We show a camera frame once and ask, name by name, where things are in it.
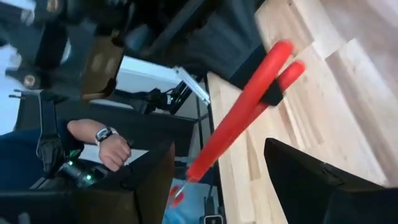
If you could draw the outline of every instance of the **forearm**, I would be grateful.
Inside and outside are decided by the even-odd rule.
[[[105,128],[104,124],[92,119],[80,119],[68,123],[68,131],[75,139],[91,144],[95,144],[95,135],[103,128]]]

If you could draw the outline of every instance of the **wood grain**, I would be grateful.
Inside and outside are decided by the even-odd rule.
[[[398,186],[398,4],[268,0],[256,12],[267,49],[295,44],[307,71],[220,160],[228,223],[287,223],[263,156],[276,138],[340,169]],[[208,75],[217,126],[240,91]]]

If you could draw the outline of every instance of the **metal bracket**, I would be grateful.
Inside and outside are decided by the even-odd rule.
[[[202,89],[198,82],[182,67],[174,67],[175,73],[181,80],[208,106],[210,104],[210,95]]]

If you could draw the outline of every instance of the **watch face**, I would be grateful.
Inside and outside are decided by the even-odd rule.
[[[112,131],[109,128],[104,128],[97,133],[96,139],[99,142],[104,141],[110,134],[112,134]]]

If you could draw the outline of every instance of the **tool handle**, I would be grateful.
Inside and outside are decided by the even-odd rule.
[[[214,162],[227,150],[228,144],[237,138],[236,133],[242,133],[246,120],[253,113],[256,105],[274,81],[280,68],[293,52],[293,45],[281,41],[269,51],[254,75],[245,86],[229,113],[222,120],[216,131],[201,151],[198,158],[187,171],[187,177],[199,181]]]

